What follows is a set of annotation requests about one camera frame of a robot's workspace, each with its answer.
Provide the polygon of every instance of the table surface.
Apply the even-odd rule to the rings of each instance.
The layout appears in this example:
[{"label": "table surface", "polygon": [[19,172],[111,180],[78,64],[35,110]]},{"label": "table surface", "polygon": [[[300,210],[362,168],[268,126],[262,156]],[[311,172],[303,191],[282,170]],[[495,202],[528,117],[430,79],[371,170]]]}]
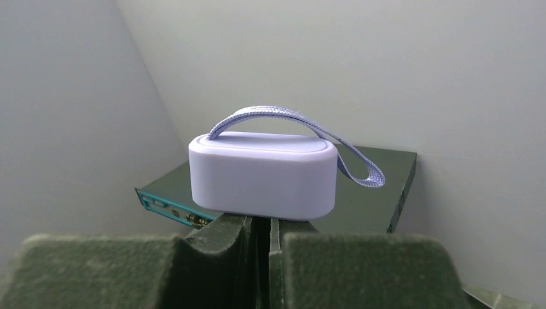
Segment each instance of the table surface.
[{"label": "table surface", "polygon": [[[358,157],[342,145],[336,147],[355,177],[368,176],[366,166]],[[357,148],[382,169],[386,184],[379,189],[361,187],[338,171],[333,211],[319,220],[312,221],[321,232],[367,234],[391,232],[396,229],[415,175],[417,154],[369,147]],[[193,202],[188,162],[140,190],[213,216],[221,214],[204,209]]]}]

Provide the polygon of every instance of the portable charger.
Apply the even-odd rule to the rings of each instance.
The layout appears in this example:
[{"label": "portable charger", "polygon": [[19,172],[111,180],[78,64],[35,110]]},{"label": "portable charger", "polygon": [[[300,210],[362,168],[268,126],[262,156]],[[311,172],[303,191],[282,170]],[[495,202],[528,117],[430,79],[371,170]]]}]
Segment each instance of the portable charger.
[{"label": "portable charger", "polygon": [[[273,117],[303,124],[318,137],[225,131],[251,118]],[[347,170],[326,135],[362,158],[369,176]],[[335,205],[337,168],[354,182],[382,187],[382,171],[354,146],[307,117],[276,106],[240,109],[197,136],[188,147],[195,203],[213,211],[307,221],[327,215]]]}]

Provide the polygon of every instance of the white wall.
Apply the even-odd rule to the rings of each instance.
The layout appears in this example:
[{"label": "white wall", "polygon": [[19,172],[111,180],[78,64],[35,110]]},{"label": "white wall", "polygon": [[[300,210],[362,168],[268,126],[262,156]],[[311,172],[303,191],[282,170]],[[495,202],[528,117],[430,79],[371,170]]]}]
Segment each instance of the white wall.
[{"label": "white wall", "polygon": [[0,271],[35,233],[183,232],[133,188],[185,159],[114,0],[0,0]]},{"label": "white wall", "polygon": [[438,237],[466,283],[546,306],[545,1],[117,2],[184,145],[275,104],[416,151],[401,231]]}]

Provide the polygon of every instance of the wall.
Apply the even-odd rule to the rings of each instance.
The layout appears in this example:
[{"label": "wall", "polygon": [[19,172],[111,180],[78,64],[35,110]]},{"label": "wall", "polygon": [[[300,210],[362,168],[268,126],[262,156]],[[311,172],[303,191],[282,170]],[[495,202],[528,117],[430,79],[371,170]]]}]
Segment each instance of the wall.
[{"label": "wall", "polygon": [[186,159],[113,0],[0,0],[0,271],[35,233],[165,234],[134,187]]},{"label": "wall", "polygon": [[117,3],[184,145],[275,104],[416,151],[401,231],[439,238],[466,283],[546,306],[544,1]]}]

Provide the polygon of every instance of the carrying handle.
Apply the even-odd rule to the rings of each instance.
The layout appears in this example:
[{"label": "carrying handle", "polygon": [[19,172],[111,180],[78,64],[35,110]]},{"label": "carrying handle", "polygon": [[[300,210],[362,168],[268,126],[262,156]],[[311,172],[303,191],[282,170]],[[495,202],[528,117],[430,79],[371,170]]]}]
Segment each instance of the carrying handle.
[{"label": "carrying handle", "polygon": [[368,188],[380,188],[385,185],[385,175],[383,172],[375,165],[370,159],[364,156],[356,147],[349,144],[342,138],[337,135],[323,129],[318,124],[314,123],[306,116],[303,116],[295,111],[292,111],[287,108],[280,108],[277,106],[250,106],[247,108],[239,109],[231,116],[226,119],[218,122],[211,130],[207,136],[208,140],[214,140],[217,138],[220,133],[224,132],[228,127],[238,124],[248,119],[253,118],[279,118],[284,120],[289,120],[296,122],[298,124],[303,124],[304,126],[310,128],[319,138],[328,140],[327,135],[336,139],[338,142],[347,147],[352,153],[357,155],[368,168],[368,178],[367,179],[358,179],[349,173],[347,165],[341,158],[341,155],[337,155],[337,167],[339,170],[348,178],[353,180],[355,183],[362,185],[363,187]]}]

